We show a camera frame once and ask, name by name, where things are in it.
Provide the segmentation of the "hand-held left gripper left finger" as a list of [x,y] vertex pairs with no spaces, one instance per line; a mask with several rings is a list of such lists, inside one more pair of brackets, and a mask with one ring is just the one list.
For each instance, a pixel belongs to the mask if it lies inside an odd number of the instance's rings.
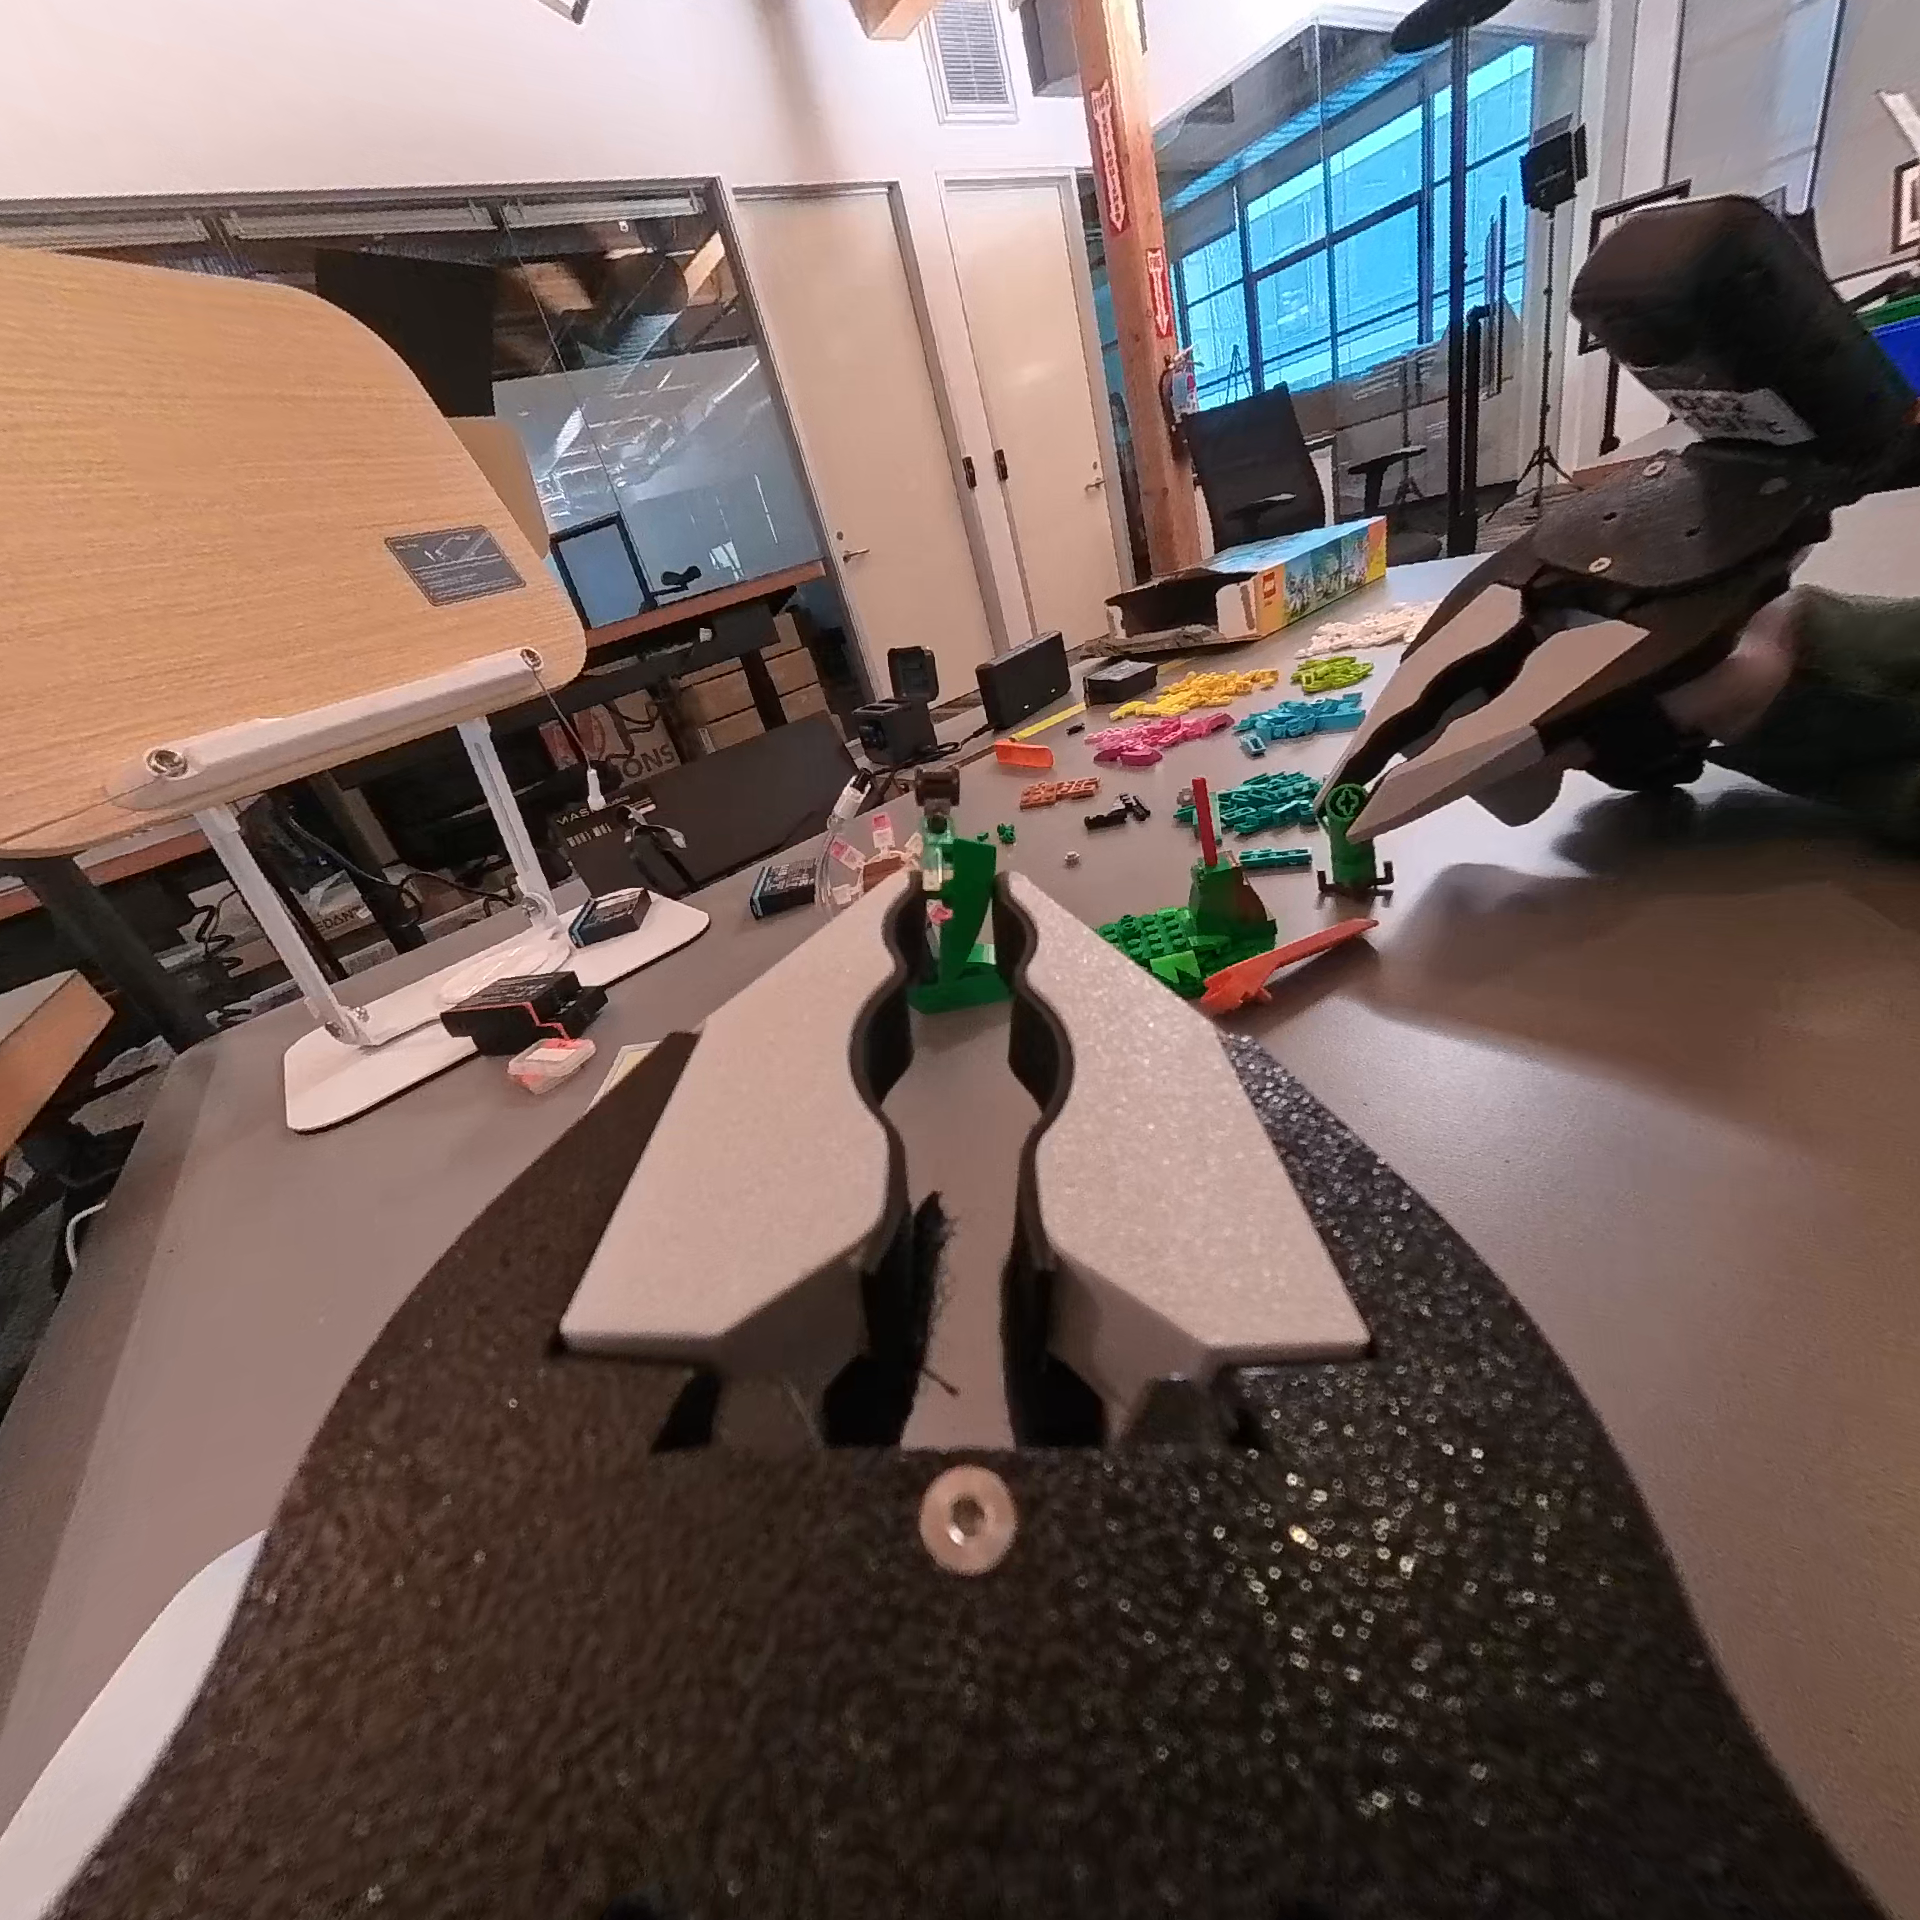
[[913,1063],[919,876],[840,910],[701,1028],[564,1311],[585,1356],[820,1395],[907,1225],[885,1096]]

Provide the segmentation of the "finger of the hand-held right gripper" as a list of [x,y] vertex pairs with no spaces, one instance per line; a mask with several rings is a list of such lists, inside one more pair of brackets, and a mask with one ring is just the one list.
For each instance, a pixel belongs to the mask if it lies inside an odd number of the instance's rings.
[[1461,799],[1545,758],[1539,739],[1550,704],[1542,634],[1524,591],[1469,589],[1454,613],[1438,610],[1418,644],[1386,679],[1348,750],[1326,781],[1372,788],[1383,799]]
[[1415,644],[1348,748],[1365,802],[1348,837],[1368,842],[1550,762],[1546,730],[1651,678],[1651,626],[1580,618],[1450,618]]

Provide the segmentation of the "green lego cylinder piece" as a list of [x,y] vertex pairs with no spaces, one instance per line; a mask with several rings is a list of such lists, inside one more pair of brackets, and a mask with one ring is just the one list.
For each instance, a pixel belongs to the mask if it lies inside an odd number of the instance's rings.
[[1368,804],[1364,781],[1339,781],[1323,796],[1318,823],[1326,832],[1329,867],[1316,869],[1318,898],[1372,902],[1396,891],[1393,861],[1380,861],[1374,842],[1355,839],[1352,829]]

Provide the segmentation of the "green lego base build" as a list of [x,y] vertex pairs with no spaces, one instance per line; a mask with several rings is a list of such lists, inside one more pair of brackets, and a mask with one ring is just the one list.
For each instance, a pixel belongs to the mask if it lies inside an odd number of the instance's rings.
[[1224,847],[1205,780],[1193,780],[1189,812],[1199,848],[1189,902],[1127,912],[1098,924],[1098,937],[1176,996],[1197,1001],[1213,975],[1275,953],[1279,924],[1234,853]]

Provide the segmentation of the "green lego stem assembly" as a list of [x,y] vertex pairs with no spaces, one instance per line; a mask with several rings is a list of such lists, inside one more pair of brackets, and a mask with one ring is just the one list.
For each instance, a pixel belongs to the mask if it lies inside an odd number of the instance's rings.
[[913,774],[919,804],[923,959],[907,1001],[919,1016],[945,1016],[995,1003],[1008,987],[995,959],[992,902],[999,847],[986,834],[958,832],[951,813],[964,786],[949,762]]

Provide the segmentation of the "pile of white lego pieces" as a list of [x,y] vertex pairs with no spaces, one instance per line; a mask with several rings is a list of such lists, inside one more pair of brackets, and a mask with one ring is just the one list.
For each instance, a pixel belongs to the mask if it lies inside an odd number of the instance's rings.
[[1305,641],[1302,660],[1348,657],[1372,648],[1406,644],[1421,634],[1438,600],[1393,605],[1358,618],[1333,618]]

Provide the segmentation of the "lego instruction booklet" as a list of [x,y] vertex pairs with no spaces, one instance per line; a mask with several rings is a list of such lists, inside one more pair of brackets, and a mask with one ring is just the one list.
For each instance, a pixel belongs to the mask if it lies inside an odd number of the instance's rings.
[[627,1085],[633,1077],[643,1077],[647,1089],[665,1085],[668,1092],[679,1083],[693,1051],[698,1047],[698,1029],[677,1029],[661,1042],[631,1042],[620,1045],[604,1079],[590,1096],[590,1108],[601,1106],[611,1093]]

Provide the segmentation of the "pile of pink lego pieces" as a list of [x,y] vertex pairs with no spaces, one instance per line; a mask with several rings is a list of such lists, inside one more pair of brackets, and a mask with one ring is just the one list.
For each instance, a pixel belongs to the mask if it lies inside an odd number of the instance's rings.
[[1234,730],[1234,717],[1227,710],[1151,714],[1092,733],[1088,752],[1101,768],[1139,771],[1159,765],[1173,748],[1232,730]]

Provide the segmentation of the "person's right hand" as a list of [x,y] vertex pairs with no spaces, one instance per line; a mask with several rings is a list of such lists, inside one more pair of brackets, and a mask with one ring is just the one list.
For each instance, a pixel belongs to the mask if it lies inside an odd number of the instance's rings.
[[1712,743],[1753,733],[1796,673],[1803,600],[1800,589],[1772,599],[1712,667],[1660,694],[1664,717]]

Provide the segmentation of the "black office chair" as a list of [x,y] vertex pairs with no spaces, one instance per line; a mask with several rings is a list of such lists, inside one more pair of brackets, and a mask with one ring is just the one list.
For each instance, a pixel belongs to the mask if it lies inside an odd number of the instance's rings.
[[1184,443],[1213,555],[1339,523],[1289,386],[1190,413]]

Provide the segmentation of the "black speaker on tripod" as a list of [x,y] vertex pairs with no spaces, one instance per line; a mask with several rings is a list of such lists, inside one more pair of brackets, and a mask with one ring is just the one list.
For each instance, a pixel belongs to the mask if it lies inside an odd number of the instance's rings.
[[1552,448],[1552,367],[1555,367],[1555,292],[1558,292],[1558,214],[1575,202],[1587,177],[1587,128],[1561,117],[1534,133],[1521,160],[1524,203],[1546,222],[1542,260],[1542,367],[1534,396],[1534,443],[1518,475],[1518,498],[1539,520],[1552,485],[1569,475]]

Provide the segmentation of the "large window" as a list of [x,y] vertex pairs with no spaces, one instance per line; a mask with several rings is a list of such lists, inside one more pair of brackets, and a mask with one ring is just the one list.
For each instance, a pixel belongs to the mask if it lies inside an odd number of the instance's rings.
[[1521,463],[1542,336],[1565,316],[1569,217],[1524,160],[1574,125],[1587,49],[1526,8],[1400,52],[1380,8],[1313,8],[1155,130],[1176,342],[1193,406],[1288,387],[1307,438],[1403,422],[1444,453],[1454,317],[1482,316],[1485,473]]

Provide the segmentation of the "wooden office desk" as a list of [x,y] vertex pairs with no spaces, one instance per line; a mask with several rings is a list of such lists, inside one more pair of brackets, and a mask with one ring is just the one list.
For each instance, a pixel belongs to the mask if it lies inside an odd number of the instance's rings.
[[647,634],[665,634],[671,626],[687,626],[687,624],[713,624],[719,613],[731,613],[748,605],[783,605],[790,591],[828,580],[828,565],[824,559],[812,564],[796,564],[787,568],[776,568],[771,575],[755,575],[751,580],[736,580],[719,589],[706,591],[690,591],[684,599],[668,599],[656,605],[655,610],[636,613],[621,622],[611,622],[608,626],[590,626],[588,644],[590,648],[604,648],[615,641],[631,641]]

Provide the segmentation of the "black monitor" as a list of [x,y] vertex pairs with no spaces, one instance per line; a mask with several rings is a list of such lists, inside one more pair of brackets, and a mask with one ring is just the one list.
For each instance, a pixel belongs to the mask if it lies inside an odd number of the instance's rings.
[[585,626],[611,626],[636,615],[636,568],[620,511],[555,530],[548,552]]

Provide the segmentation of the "wall vent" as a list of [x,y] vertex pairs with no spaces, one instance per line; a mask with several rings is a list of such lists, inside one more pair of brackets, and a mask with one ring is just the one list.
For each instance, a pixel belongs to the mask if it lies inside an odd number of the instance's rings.
[[935,110],[944,123],[1018,120],[999,2],[935,2],[919,33]]

